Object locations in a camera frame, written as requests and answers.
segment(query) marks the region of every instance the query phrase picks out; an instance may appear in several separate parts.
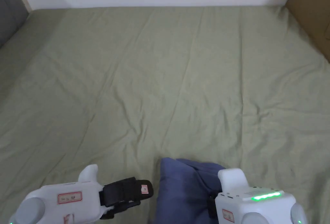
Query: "blue pillow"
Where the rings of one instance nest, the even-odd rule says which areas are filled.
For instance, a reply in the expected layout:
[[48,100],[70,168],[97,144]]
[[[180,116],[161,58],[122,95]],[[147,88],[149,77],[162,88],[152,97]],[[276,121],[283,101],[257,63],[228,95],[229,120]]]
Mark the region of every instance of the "blue pillow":
[[208,214],[207,199],[221,192],[215,163],[163,158],[154,224],[217,224]]

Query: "bed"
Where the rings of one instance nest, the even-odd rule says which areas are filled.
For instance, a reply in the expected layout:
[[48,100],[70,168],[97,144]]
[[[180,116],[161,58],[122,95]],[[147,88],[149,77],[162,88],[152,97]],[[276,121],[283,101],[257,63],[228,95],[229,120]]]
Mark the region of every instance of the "bed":
[[330,220],[330,68],[284,7],[33,11],[0,49],[0,222],[30,191],[151,180],[103,223],[153,219],[163,157],[240,167]]

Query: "red label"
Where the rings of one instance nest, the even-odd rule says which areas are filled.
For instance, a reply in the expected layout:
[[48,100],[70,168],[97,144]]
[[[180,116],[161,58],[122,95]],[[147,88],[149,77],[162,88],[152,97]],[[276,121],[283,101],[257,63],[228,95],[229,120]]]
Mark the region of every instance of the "red label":
[[141,193],[142,194],[149,194],[148,185],[146,185],[146,184],[141,185]]
[[81,201],[83,199],[83,194],[79,192],[69,192],[64,194],[59,194],[57,196],[57,204],[66,204],[69,202]]
[[228,221],[231,221],[233,223],[235,223],[235,219],[234,219],[234,214],[228,210],[225,210],[223,209],[222,210],[222,215],[223,215],[223,218],[228,220]]

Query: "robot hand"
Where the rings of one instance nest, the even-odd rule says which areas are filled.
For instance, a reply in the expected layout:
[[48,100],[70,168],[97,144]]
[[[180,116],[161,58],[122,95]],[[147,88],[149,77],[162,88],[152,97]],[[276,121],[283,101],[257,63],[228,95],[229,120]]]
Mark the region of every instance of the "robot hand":
[[293,195],[281,190],[250,187],[241,169],[218,172],[222,192],[215,198],[219,224],[308,224]]
[[101,186],[97,165],[89,165],[78,182],[46,185],[29,193],[9,224],[91,224],[140,205],[153,196],[148,180],[128,178]]

